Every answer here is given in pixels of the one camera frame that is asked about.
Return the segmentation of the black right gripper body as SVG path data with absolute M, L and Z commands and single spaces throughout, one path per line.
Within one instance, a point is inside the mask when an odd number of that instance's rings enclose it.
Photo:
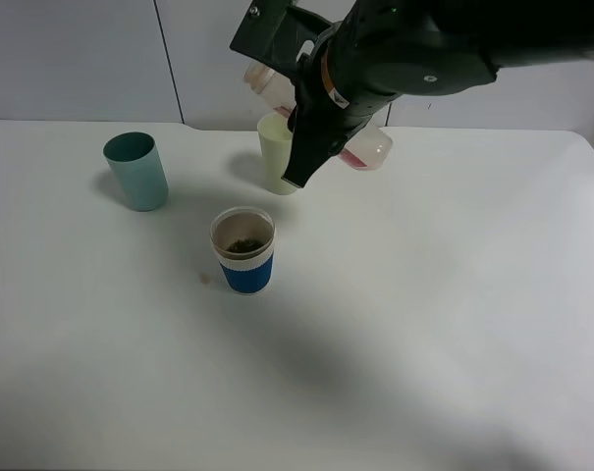
M 296 86 L 296 147 L 343 147 L 401 95 L 386 82 L 382 60 L 394 35 L 391 24 L 345 19 L 306 61 Z

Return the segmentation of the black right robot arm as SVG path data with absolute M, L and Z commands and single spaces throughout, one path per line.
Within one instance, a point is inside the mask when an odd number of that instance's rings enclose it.
M 501 69 L 593 58 L 594 1 L 357 1 L 299 63 L 283 179 L 304 187 L 403 95 L 451 95 Z

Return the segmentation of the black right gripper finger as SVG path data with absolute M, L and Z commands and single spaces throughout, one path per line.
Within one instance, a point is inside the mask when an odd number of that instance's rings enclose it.
M 360 130 L 360 119 L 332 108 L 297 105 L 289 117 L 291 153 L 282 179 L 304 188 L 309 179 Z

